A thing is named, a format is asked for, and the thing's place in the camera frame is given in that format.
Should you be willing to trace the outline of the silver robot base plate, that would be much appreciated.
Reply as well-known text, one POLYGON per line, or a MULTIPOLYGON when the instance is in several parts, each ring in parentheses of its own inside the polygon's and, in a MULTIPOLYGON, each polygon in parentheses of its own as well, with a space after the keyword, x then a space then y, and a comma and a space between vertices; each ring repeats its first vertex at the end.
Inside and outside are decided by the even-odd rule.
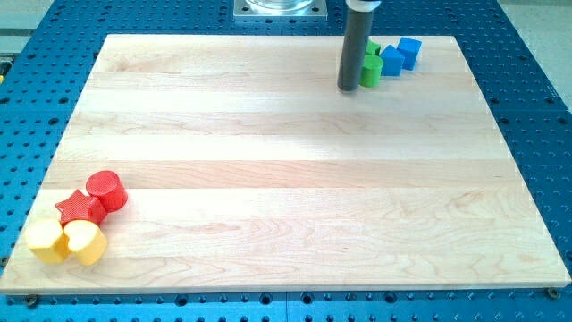
POLYGON ((234 0, 235 21, 326 19, 325 0, 234 0))

